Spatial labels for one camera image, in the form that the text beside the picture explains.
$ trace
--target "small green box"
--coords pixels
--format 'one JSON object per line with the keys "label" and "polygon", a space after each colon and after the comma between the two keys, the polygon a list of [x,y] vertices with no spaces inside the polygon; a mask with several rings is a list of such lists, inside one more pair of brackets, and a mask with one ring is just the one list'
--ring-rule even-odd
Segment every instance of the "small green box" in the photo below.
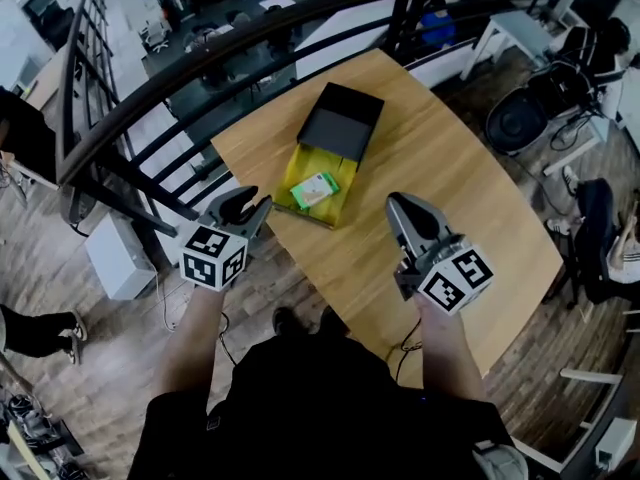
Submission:
{"label": "small green box", "polygon": [[319,172],[293,187],[290,192],[302,210],[335,194],[340,187],[328,172]]}

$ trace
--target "handrail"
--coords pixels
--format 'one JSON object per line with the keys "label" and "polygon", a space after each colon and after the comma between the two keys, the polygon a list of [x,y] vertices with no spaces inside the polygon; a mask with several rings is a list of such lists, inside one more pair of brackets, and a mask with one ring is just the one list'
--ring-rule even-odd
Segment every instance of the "handrail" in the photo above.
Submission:
{"label": "handrail", "polygon": [[[126,99],[119,102],[103,119],[90,128],[73,149],[72,93],[75,51],[82,13],[77,12],[69,32],[67,59],[62,70],[60,125],[56,135],[56,172],[60,185],[74,177],[94,160],[100,150],[118,137],[177,90],[202,76],[236,53],[260,43],[274,32],[291,29],[301,23],[332,15],[338,11],[381,0],[307,0],[276,13],[265,14],[243,26],[209,41],[205,46],[185,54],[152,77]],[[79,9],[86,0],[81,0]]]}

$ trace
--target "wooden floor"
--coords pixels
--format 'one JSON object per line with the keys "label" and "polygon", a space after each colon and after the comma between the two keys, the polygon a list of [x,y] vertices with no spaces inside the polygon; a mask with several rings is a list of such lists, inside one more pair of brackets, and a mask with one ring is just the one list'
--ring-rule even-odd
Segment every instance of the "wooden floor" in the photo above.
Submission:
{"label": "wooden floor", "polygon": [[[464,89],[451,83],[436,92],[482,137],[488,110],[528,68],[525,59],[510,51],[498,69],[479,67]],[[520,157],[536,176],[553,158],[547,144],[541,141]],[[540,197],[537,182],[512,160],[500,161],[541,219],[553,215]],[[640,180],[640,160],[627,138],[615,130],[606,145],[587,153],[576,168],[584,179],[606,177],[620,209],[629,203],[631,190]],[[571,199],[562,182],[552,178],[544,184],[555,204],[569,210]],[[36,187],[29,200],[25,211],[11,191],[0,191],[0,238],[6,240],[0,246],[0,302],[29,315],[76,308],[88,324],[91,341],[80,366],[71,366],[63,354],[10,358],[35,384],[46,408],[65,419],[87,452],[83,463],[92,477],[125,478],[149,401],[153,368],[169,337],[163,324],[164,304],[158,302],[155,286],[133,302],[106,299],[83,238],[59,217],[57,196]],[[96,210],[82,223],[82,230],[90,232],[104,211]],[[160,271],[160,298],[166,297],[168,320],[174,322],[184,310],[191,287],[163,262],[153,238],[145,242]],[[485,379],[509,430],[554,456],[565,452],[577,423],[597,396],[579,384],[561,381],[558,372],[564,367],[613,371],[625,337],[621,311],[628,307],[615,299],[589,312],[584,297],[573,311],[567,311],[565,304],[566,295],[540,306]],[[256,260],[226,301],[231,319],[227,342],[236,360],[272,335],[271,315],[281,305],[296,308],[305,321],[316,325],[325,303],[266,230]],[[625,364],[637,365],[637,361]],[[640,384],[634,369],[627,368],[630,381]],[[226,396],[230,381],[231,363],[219,347],[211,405]]]}

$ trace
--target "black and white marker cube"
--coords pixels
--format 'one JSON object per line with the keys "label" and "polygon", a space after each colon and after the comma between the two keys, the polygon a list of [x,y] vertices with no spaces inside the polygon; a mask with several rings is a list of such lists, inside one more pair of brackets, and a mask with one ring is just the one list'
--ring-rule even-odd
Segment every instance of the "black and white marker cube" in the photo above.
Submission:
{"label": "black and white marker cube", "polygon": [[214,291],[220,291],[244,270],[246,238],[198,224],[183,242],[180,275]]}
{"label": "black and white marker cube", "polygon": [[453,315],[487,288],[492,279],[486,258],[472,245],[436,263],[418,291]]}

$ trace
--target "black metal railing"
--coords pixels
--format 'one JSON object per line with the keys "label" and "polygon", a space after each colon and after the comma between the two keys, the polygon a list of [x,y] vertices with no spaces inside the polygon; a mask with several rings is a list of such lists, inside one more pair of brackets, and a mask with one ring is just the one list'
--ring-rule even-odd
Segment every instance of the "black metal railing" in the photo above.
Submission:
{"label": "black metal railing", "polygon": [[[216,158],[172,191],[165,189],[162,182],[198,153],[211,147],[211,139],[222,130],[303,80],[291,80],[290,84],[280,90],[264,95],[246,112],[230,118],[216,129],[211,129],[205,137],[192,138],[193,145],[154,176],[148,176],[141,170],[144,162],[157,154],[180,132],[236,97],[241,91],[251,90],[265,77],[283,70],[299,59],[344,39],[380,27],[387,27],[386,32],[363,51],[379,47],[402,65],[407,65],[433,50],[433,45],[425,44],[421,40],[421,36],[427,32],[453,23],[457,26],[457,33],[450,39],[456,43],[477,38],[484,30],[489,16],[500,10],[517,7],[529,14],[539,15],[545,8],[553,7],[555,4],[554,0],[459,0],[437,7],[431,3],[432,0],[395,0],[393,11],[385,18],[340,32],[298,51],[280,52],[278,56],[272,56],[254,72],[231,81],[219,92],[211,95],[207,101],[179,116],[173,126],[137,154],[134,154],[128,145],[127,132],[142,117],[163,101],[170,100],[187,84],[222,66],[234,56],[244,54],[249,48],[268,41],[279,32],[326,18],[344,9],[376,1],[381,0],[307,0],[265,14],[243,27],[215,37],[207,43],[207,47],[196,48],[183,55],[126,99],[119,101],[111,69],[112,52],[107,41],[105,0],[82,0],[69,34],[67,58],[60,87],[60,125],[56,139],[59,184],[72,185],[130,217],[145,221],[156,230],[175,236],[175,228],[158,216],[153,202],[161,203],[182,217],[195,220],[198,218],[198,212],[194,207],[227,180],[230,173],[224,172],[224,169],[221,172],[222,160]],[[452,16],[451,22],[416,29],[420,18],[426,12],[442,9],[449,11]],[[78,73],[81,79],[76,83]],[[73,115],[74,87],[81,92],[80,98],[84,108],[84,116],[81,118]],[[123,154],[124,148],[128,148],[129,159]],[[207,179],[214,171],[220,174],[216,180],[195,196],[192,195],[189,200],[182,199],[187,191],[198,182]],[[102,173],[102,179],[97,177],[96,172]],[[150,201],[151,212],[147,212],[139,204],[127,201],[117,191],[109,188],[103,179],[111,175],[142,191]]]}

